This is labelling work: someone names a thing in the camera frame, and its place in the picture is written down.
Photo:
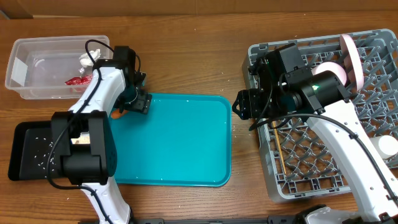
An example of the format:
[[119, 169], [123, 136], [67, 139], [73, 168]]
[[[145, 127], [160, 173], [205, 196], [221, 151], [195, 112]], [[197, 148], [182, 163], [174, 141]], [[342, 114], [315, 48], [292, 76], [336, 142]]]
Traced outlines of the orange carrot piece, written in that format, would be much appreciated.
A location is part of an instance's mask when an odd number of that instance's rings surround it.
[[111, 113], [111, 118], [112, 119], [119, 119], [119, 118], [123, 117], [127, 113], [128, 113], [128, 110], [124, 110], [123, 112], [120, 112], [119, 110], [114, 110]]

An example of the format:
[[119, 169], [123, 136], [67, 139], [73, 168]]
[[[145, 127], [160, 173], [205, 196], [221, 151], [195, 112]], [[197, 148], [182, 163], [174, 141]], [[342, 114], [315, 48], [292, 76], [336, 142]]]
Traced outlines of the wooden chopstick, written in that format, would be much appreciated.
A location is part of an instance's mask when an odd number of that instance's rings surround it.
[[284, 163], [284, 157], [283, 157], [283, 154], [282, 154], [282, 148], [281, 148], [280, 140], [279, 140], [279, 134], [278, 134], [277, 129], [276, 129], [276, 122], [273, 121], [271, 124], [272, 124], [272, 128], [273, 128], [273, 130], [274, 130], [274, 136], [275, 136], [276, 147], [277, 147], [277, 150], [278, 150], [278, 152], [279, 152], [279, 157], [280, 157], [279, 160], [280, 160], [280, 163], [281, 163], [281, 169], [283, 170], [283, 173], [286, 174], [285, 163]]

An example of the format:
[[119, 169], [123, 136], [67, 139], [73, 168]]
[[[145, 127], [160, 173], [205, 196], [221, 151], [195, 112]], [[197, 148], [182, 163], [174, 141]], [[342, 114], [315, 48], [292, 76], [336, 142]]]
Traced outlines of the red snack wrapper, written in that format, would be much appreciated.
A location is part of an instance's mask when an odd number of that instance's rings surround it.
[[86, 75], [83, 77], [73, 77], [65, 82], [66, 85], [88, 85], [93, 78], [93, 75]]

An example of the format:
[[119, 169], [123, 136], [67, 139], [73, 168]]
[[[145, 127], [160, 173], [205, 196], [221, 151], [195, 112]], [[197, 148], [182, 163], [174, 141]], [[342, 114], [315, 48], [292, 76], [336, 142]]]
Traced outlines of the white tissue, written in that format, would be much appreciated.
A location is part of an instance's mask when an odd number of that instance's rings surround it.
[[84, 74], [85, 70], [88, 67], [92, 67], [94, 65], [94, 63], [100, 58], [100, 56], [101, 56], [100, 49], [91, 50], [91, 51], [89, 51], [89, 53], [85, 53], [85, 54], [81, 55], [79, 58], [79, 62], [81, 65], [79, 72], [81, 74]]

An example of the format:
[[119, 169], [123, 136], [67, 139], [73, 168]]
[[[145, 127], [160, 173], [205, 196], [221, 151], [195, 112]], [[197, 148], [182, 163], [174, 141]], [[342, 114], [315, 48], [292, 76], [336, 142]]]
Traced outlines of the pink plate with food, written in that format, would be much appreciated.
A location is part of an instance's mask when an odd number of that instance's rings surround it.
[[344, 58], [348, 79], [353, 84], [352, 91], [358, 92], [364, 86], [364, 73], [361, 59], [352, 37], [348, 34], [340, 35], [340, 47]]

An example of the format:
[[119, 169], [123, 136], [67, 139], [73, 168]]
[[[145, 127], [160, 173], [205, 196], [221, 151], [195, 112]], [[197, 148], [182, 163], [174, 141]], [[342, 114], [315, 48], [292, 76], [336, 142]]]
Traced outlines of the white paper cup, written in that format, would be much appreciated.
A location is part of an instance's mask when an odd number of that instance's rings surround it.
[[373, 137], [370, 141], [382, 159], [388, 159], [397, 154], [397, 139], [392, 136]]

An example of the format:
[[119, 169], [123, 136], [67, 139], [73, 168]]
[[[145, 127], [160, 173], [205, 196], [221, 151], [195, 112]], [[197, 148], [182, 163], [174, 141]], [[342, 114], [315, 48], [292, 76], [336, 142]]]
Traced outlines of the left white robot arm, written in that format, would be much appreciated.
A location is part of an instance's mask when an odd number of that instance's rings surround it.
[[146, 79], [128, 46], [116, 46], [111, 59], [93, 64], [93, 79], [81, 98], [51, 119], [54, 145], [49, 157], [70, 181], [68, 190], [81, 190], [100, 223], [131, 223], [132, 210], [114, 178], [117, 150], [109, 116], [112, 110], [147, 114], [152, 96], [142, 90]]

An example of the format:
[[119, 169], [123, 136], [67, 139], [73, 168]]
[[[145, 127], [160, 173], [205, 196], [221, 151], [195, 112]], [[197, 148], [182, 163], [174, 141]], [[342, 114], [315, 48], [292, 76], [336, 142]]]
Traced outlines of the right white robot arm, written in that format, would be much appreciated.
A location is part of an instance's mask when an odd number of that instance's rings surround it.
[[257, 58], [249, 67], [257, 88], [239, 91], [232, 110], [253, 119], [252, 129], [299, 118], [321, 139], [347, 181], [357, 212], [325, 205], [306, 209], [296, 223], [396, 223], [397, 179], [364, 131], [346, 76], [332, 71], [313, 74], [296, 44], [291, 43]]

